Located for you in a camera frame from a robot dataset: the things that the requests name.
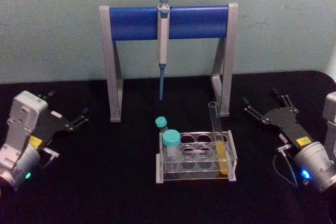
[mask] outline black table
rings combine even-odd
[[[272,87],[290,95],[300,124],[324,143],[324,101],[336,90],[331,78],[315,71],[236,74],[230,117],[222,125],[236,145],[237,182],[157,185],[154,120],[164,115],[180,132],[211,131],[209,77],[167,78],[163,102],[158,79],[126,80],[121,123],[109,122],[105,81],[0,85],[1,143],[12,99],[22,90],[55,90],[49,107],[71,120],[83,107],[90,110],[90,122],[75,134],[54,137],[50,148],[58,159],[34,170],[16,193],[3,194],[0,223],[328,223],[325,202],[312,187],[294,189],[274,172],[272,158],[282,142],[243,111],[242,96],[261,113],[278,106],[269,96]],[[286,174],[281,159],[278,167]]]

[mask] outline blue pipette tip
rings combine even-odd
[[[164,79],[164,68],[166,64],[159,64],[160,67],[160,101],[163,99],[163,79]]]

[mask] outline black cable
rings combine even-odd
[[[291,164],[289,163],[287,157],[283,155],[283,157],[285,158],[285,160],[286,160],[286,162],[287,162],[287,164],[288,164],[288,167],[289,167],[289,169],[290,169],[290,171],[291,171],[291,173],[292,173],[292,176],[293,176],[293,179],[294,179],[294,182],[295,182],[295,183],[293,183],[293,182],[290,181],[288,178],[286,178],[284,175],[282,175],[281,173],[279,173],[279,171],[278,171],[277,168],[275,167],[275,160],[276,160],[277,156],[278,156],[278,154],[276,154],[276,155],[274,156],[274,158],[273,158],[273,169],[275,170],[275,172],[276,172],[281,178],[283,178],[285,181],[287,181],[287,182],[288,182],[289,184],[291,184],[293,187],[298,188],[298,187],[299,187],[299,186],[298,186],[298,182],[297,182],[297,180],[296,180],[296,177],[295,177],[293,168],[292,168]]]

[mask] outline gray stand frame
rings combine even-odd
[[[238,27],[238,4],[228,3],[226,38],[220,38],[211,73],[211,82],[221,116],[229,116],[232,70]],[[116,42],[112,40],[110,7],[99,6],[103,55],[110,102],[111,122],[121,121],[123,79]]]

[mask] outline tube cap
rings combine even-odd
[[[177,146],[181,142],[181,135],[177,130],[166,130],[163,133],[163,144],[165,146]]]
[[[167,125],[167,120],[164,116],[159,116],[157,119],[155,119],[155,123],[158,128],[163,128]]]

